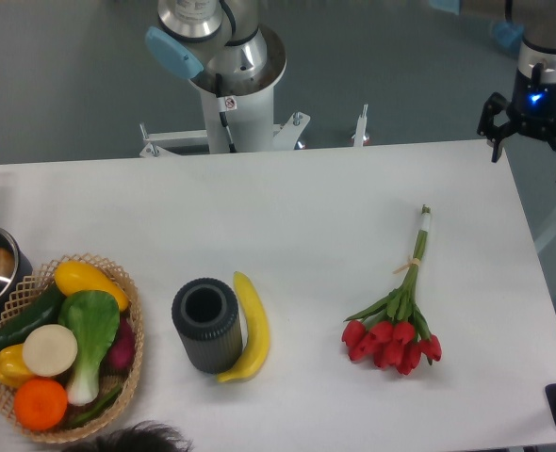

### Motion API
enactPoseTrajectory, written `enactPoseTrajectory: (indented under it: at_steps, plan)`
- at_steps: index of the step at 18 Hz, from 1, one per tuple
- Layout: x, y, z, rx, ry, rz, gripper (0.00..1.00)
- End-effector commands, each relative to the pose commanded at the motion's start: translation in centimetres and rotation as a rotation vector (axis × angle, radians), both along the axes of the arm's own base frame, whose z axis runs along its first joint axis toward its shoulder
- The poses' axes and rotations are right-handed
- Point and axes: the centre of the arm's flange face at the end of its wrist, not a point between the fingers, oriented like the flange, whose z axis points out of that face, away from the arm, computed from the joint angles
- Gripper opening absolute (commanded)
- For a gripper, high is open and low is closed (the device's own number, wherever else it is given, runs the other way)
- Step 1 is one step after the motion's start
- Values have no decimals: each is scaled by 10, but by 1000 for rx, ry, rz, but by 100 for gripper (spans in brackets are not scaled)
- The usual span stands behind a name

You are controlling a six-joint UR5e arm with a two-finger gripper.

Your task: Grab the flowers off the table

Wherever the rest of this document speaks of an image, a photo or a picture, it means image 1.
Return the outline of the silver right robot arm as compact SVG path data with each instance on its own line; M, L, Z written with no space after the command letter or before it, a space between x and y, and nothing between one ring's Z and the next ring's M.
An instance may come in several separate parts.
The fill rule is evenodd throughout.
M515 134L546 142L556 153L556 1L432 1L432 8L523 27L512 99L495 92L485 101L477 133L499 161Z

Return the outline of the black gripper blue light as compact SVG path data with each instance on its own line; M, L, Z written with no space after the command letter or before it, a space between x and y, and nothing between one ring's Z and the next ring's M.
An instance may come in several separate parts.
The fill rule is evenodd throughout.
M509 119L496 125L495 119L501 113ZM556 153L556 83L534 85L530 78L517 71L511 102L498 92L488 97L482 107L477 134L492 148L492 163L500 160L504 140L516 133L546 138Z

